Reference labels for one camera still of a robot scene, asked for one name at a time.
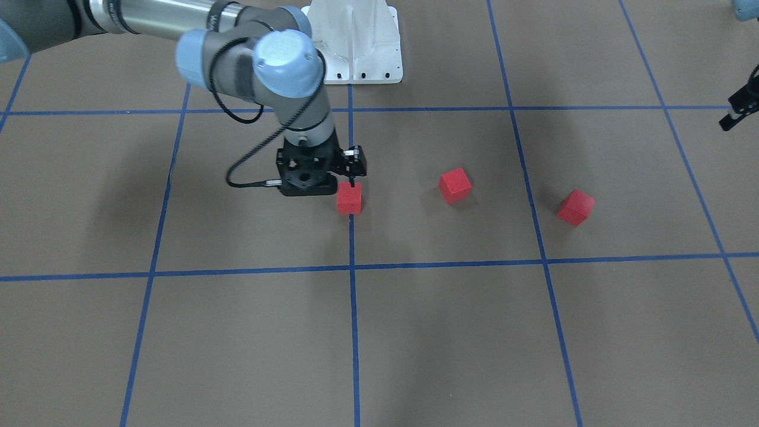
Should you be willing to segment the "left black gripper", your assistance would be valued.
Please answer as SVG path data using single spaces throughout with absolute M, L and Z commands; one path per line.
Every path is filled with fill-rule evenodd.
M 747 82 L 728 98 L 730 109 L 723 118 L 719 119 L 719 127 L 729 132 L 739 124 L 745 116 L 754 114 L 758 109 L 758 65 L 751 71 Z

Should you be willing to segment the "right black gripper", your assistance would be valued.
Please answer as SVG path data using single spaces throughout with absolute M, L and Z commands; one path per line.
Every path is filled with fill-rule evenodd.
M 321 144 L 306 146 L 285 139 L 283 142 L 283 177 L 310 179 L 327 173 L 349 178 L 349 186 L 356 187 L 356 177 L 368 175 L 368 160 L 363 146 L 356 144 L 343 149 L 337 138 L 328 138 Z

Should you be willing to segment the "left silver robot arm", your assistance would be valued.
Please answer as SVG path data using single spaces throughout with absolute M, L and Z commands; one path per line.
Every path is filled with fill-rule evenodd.
M 732 8 L 738 21 L 757 21 L 758 19 L 758 1 L 732 1 Z M 724 132 L 732 130 L 742 120 L 757 113 L 758 65 L 753 68 L 740 89 L 728 97 L 728 103 L 728 113 L 719 119 L 719 127 Z

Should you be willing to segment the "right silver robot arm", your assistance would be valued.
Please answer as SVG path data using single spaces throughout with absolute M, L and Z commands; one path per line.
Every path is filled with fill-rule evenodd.
M 176 41 L 184 80 L 223 113 L 252 124 L 266 107 L 279 127 L 228 168 L 230 187 L 276 187 L 285 196 L 333 195 L 338 176 L 368 173 L 360 146 L 342 149 L 324 84 L 326 59 L 300 8 L 236 1 L 3 1 L 2 62 L 104 33 Z

